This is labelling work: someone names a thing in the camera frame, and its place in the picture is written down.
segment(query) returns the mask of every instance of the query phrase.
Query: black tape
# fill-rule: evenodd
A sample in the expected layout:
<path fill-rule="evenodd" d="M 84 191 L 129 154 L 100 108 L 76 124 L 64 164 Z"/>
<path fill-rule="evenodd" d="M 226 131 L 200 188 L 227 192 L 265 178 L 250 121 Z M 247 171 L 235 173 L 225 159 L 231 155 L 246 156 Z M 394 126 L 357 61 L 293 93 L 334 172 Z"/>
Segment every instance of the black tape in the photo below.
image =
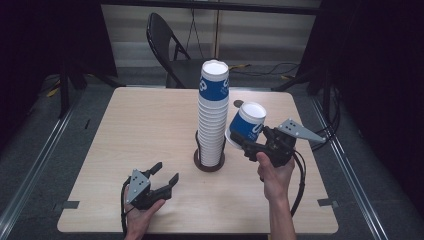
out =
<path fill-rule="evenodd" d="M 337 203 L 337 201 L 332 201 L 332 200 L 330 200 L 329 198 L 325 198 L 325 199 L 318 199 L 317 201 L 318 201 L 318 205 L 319 205 L 320 207 L 323 207 L 323 206 L 331 206 L 331 207 L 333 207 L 333 208 L 336 208 L 336 207 L 338 207 L 338 206 L 339 206 L 339 204 Z"/>
<path fill-rule="evenodd" d="M 65 201 L 62 204 L 62 209 L 77 209 L 79 201 Z"/>

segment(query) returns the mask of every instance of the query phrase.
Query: wooden table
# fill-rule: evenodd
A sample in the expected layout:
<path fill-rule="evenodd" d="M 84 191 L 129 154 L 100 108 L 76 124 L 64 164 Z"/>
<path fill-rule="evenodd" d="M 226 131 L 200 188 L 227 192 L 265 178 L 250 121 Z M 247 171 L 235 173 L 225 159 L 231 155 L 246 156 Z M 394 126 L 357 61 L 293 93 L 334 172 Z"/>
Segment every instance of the wooden table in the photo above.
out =
<path fill-rule="evenodd" d="M 163 168 L 151 176 L 152 189 L 166 185 L 175 173 L 180 180 L 173 197 L 157 212 L 149 233 L 269 233 L 268 202 L 256 173 L 258 163 L 227 143 L 225 164 L 216 172 L 200 171 L 193 162 L 197 148 L 197 90 L 118 88 L 115 90 L 69 201 L 77 209 L 64 209 L 58 223 L 62 232 L 121 232 L 120 192 L 137 168 L 145 171 L 157 162 Z M 230 89 L 234 100 L 255 101 L 265 107 L 265 125 L 277 126 L 287 118 L 301 123 L 288 93 Z M 229 106 L 227 126 L 237 108 Z M 261 135 L 259 143 L 265 142 Z M 307 164 L 306 188 L 294 216 L 297 233 L 337 231 L 331 206 L 309 143 L 298 140 L 296 149 Z M 289 189 L 293 202 L 299 171 Z"/>

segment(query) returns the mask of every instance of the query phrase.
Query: human hand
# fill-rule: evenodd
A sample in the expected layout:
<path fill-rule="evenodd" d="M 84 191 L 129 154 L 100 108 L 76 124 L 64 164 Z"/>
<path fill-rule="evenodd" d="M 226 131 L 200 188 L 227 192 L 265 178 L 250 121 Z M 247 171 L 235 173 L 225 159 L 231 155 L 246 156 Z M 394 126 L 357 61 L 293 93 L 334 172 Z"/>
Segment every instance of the human hand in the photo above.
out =
<path fill-rule="evenodd" d="M 288 198 L 288 188 L 291 175 L 295 167 L 293 157 L 286 165 L 275 168 L 269 157 L 263 153 L 256 154 L 259 167 L 258 174 L 264 180 L 264 194 L 270 202 L 286 200 Z"/>
<path fill-rule="evenodd" d="M 128 194 L 128 186 L 125 189 L 125 198 Z M 150 219 L 165 204 L 164 199 L 159 199 L 147 210 L 138 210 L 131 204 L 125 204 L 127 213 L 127 235 L 125 240 L 140 240 L 149 228 Z"/>

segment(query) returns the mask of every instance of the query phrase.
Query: black wire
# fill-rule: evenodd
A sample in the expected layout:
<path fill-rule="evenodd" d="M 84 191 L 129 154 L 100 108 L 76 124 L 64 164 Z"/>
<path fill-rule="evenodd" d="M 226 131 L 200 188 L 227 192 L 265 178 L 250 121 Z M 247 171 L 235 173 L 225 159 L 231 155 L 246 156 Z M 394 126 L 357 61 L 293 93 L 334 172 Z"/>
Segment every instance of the black wire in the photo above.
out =
<path fill-rule="evenodd" d="M 281 66 L 281 65 L 295 65 L 295 66 L 293 68 L 287 70 L 287 71 L 274 73 L 274 71 L 279 66 Z M 237 73 L 237 74 L 243 74 L 243 75 L 253 76 L 253 77 L 259 77 L 259 76 L 266 76 L 266 75 L 282 75 L 282 74 L 286 74 L 286 73 L 289 73 L 289 72 L 293 71 L 294 69 L 296 69 L 298 67 L 299 67 L 299 64 L 297 64 L 297 63 L 282 62 L 282 63 L 279 63 L 279 64 L 275 65 L 271 69 L 271 71 L 268 71 L 268 72 L 265 72 L 265 73 L 263 73 L 263 72 L 240 72 L 240 71 L 235 71 L 235 70 L 232 70 L 231 72 L 232 73 Z"/>
<path fill-rule="evenodd" d="M 299 171 L 300 171 L 300 182 L 299 182 L 299 190 L 297 192 L 297 196 L 296 199 L 294 200 L 294 203 L 292 205 L 292 209 L 290 211 L 292 217 L 294 216 L 294 214 L 296 213 L 297 208 L 299 207 L 300 201 L 302 200 L 303 197 L 303 192 L 305 191 L 305 179 L 306 179 L 306 163 L 305 163 L 305 159 L 303 158 L 302 154 L 300 154 L 298 151 L 294 150 L 294 154 L 293 154 L 293 158 L 297 163 L 297 166 L 299 167 Z M 303 166 L 299 160 L 299 158 L 297 157 L 297 155 L 300 156 L 300 158 L 302 159 L 303 162 Z"/>
<path fill-rule="evenodd" d="M 186 52 L 188 52 L 188 43 L 190 42 L 190 38 L 191 38 L 191 31 L 193 29 L 194 26 L 194 32 L 196 33 L 196 38 L 197 38 L 197 46 L 199 47 L 199 51 L 200 51 L 200 55 L 203 57 L 203 51 L 202 51 L 202 47 L 200 46 L 200 40 L 199 40 L 199 34 L 197 33 L 197 28 L 196 28 L 196 21 L 194 20 L 194 9 L 191 9 L 191 26 L 190 26 L 190 31 L 188 33 L 188 39 L 187 39 L 187 43 L 186 43 Z"/>
<path fill-rule="evenodd" d="M 196 33 L 196 38 L 197 38 L 197 46 L 199 47 L 200 55 L 203 58 L 202 48 L 200 47 L 199 34 L 197 33 L 197 28 L 196 28 L 196 21 L 194 21 L 194 9 L 191 9 L 191 16 L 193 18 L 194 32 Z"/>
<path fill-rule="evenodd" d="M 130 181 L 131 181 L 131 177 L 128 177 L 128 179 L 124 182 L 124 184 L 122 184 L 122 190 L 121 190 L 121 224 L 122 224 L 122 232 L 124 233 L 124 237 L 127 235 L 127 219 L 126 219 L 127 213 L 125 213 L 125 208 L 124 208 L 124 193 L 125 193 L 125 188 L 130 183 Z"/>

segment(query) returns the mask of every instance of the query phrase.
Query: white wall panel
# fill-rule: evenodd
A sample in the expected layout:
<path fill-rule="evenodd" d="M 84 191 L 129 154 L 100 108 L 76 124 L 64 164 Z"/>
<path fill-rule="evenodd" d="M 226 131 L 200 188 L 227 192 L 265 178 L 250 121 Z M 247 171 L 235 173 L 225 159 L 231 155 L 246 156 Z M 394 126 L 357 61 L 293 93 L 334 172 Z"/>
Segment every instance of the white wall panel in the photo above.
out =
<path fill-rule="evenodd" d="M 231 0 L 251 4 L 318 7 L 319 0 Z M 189 9 L 103 5 L 103 14 L 117 67 L 158 66 L 146 40 L 147 18 L 159 13 L 185 46 L 191 26 Z M 195 10 L 195 22 L 202 53 L 214 55 L 215 10 Z M 217 56 L 223 61 L 250 64 L 300 62 L 314 16 L 219 11 Z M 192 30 L 190 55 L 200 57 Z"/>

